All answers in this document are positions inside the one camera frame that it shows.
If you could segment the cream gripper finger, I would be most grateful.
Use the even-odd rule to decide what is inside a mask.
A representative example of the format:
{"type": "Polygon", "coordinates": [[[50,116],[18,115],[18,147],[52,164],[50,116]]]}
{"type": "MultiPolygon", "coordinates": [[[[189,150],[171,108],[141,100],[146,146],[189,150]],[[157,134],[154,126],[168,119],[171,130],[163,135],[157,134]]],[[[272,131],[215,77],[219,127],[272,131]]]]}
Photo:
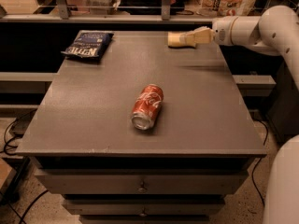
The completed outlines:
{"type": "Polygon", "coordinates": [[[193,37],[193,36],[194,36],[194,31],[184,32],[184,33],[180,33],[180,34],[178,35],[178,37],[179,37],[180,39],[182,39],[182,38],[186,38],[186,37],[193,37]]]}
{"type": "Polygon", "coordinates": [[[181,47],[191,47],[191,48],[195,48],[196,47],[196,43],[193,40],[180,40],[180,46],[181,47]]]}

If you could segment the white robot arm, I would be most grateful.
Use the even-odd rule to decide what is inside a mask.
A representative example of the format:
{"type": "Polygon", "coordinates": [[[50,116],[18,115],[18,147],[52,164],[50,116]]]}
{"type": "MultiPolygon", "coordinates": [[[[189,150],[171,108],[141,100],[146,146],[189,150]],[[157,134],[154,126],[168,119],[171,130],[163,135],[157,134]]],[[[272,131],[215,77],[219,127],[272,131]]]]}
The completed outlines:
{"type": "Polygon", "coordinates": [[[299,17],[290,7],[268,8],[260,16],[225,16],[212,20],[210,28],[171,35],[168,43],[196,47],[216,42],[242,46],[270,56],[280,56],[276,111],[271,125],[283,144],[271,166],[264,201],[263,224],[299,224],[299,17]]]}

